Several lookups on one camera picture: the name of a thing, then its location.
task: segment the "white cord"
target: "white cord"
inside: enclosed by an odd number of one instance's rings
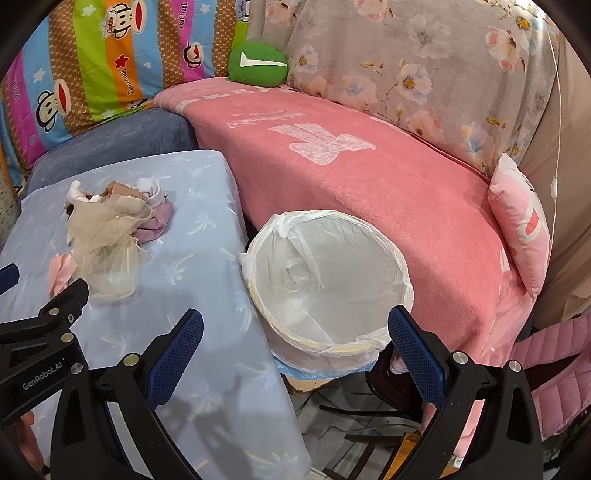
[[[546,33],[548,40],[550,41],[550,48],[552,49],[552,58],[554,59],[554,67],[556,68],[556,83],[558,85],[558,101],[560,102],[560,114],[558,116],[558,155],[556,157],[556,170],[554,172],[554,178],[550,182],[550,194],[554,200],[554,218],[552,220],[552,233],[550,234],[550,242],[554,245],[554,228],[556,227],[556,209],[558,198],[558,164],[560,162],[560,144],[562,141],[562,90],[560,89],[560,76],[558,75],[558,61],[556,60],[556,53],[554,52],[554,45],[552,44],[552,38],[550,37],[550,31],[546,27]]]

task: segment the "blue gripper pad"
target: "blue gripper pad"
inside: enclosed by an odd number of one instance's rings
[[[150,410],[170,400],[202,337],[203,317],[194,310],[148,373],[145,399]]]
[[[390,310],[388,332],[423,400],[442,408],[447,396],[445,374],[414,326],[397,307]]]
[[[19,277],[18,267],[14,263],[7,265],[0,270],[0,295],[6,293],[13,288],[14,285],[18,284]]]

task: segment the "colorful striped blanket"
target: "colorful striped blanket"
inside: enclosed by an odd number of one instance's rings
[[[224,75],[246,6],[63,0],[2,81],[0,141],[15,190],[41,155],[71,137],[148,108],[171,85]]]

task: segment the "round green cushion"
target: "round green cushion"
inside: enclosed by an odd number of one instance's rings
[[[262,62],[279,64],[262,64]],[[233,82],[259,87],[276,87],[287,76],[287,59],[266,43],[246,41],[236,46],[228,58],[228,78]]]

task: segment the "laundry basket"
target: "laundry basket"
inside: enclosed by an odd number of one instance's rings
[[[273,353],[311,374],[338,377],[374,362],[390,342],[388,312],[414,300],[400,250],[340,212],[274,215],[242,257]]]

